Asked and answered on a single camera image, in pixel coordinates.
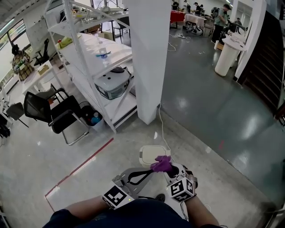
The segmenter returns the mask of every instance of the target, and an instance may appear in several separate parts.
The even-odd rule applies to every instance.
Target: black pants
[[[215,25],[215,31],[213,33],[212,41],[215,43],[220,40],[221,32],[223,31],[223,26]]]

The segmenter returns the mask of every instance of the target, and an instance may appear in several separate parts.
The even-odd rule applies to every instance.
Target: ceiling light
[[[0,33],[1,33],[5,28],[7,28],[13,21],[14,21],[14,18],[13,18],[12,20],[10,20],[10,21],[0,30]]]

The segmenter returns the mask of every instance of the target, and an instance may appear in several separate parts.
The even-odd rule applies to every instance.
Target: purple cloth
[[[151,165],[151,169],[154,172],[169,172],[172,171],[171,163],[170,163],[171,156],[157,156],[155,159],[158,161]]]

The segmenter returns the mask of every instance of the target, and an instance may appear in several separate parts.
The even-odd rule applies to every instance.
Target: dark blue shirt
[[[109,210],[91,221],[82,221],[68,210],[55,212],[44,228],[192,228],[167,204],[154,199],[137,199],[117,210]],[[217,228],[205,225],[203,228]]]

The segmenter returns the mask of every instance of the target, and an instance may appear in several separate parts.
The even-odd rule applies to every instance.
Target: black and white marker cube
[[[113,181],[110,183],[109,190],[103,195],[102,198],[114,210],[131,201],[134,201],[130,195],[125,193],[122,188],[117,186]]]
[[[177,202],[185,201],[195,195],[195,186],[192,180],[183,177],[167,187],[167,192]]]

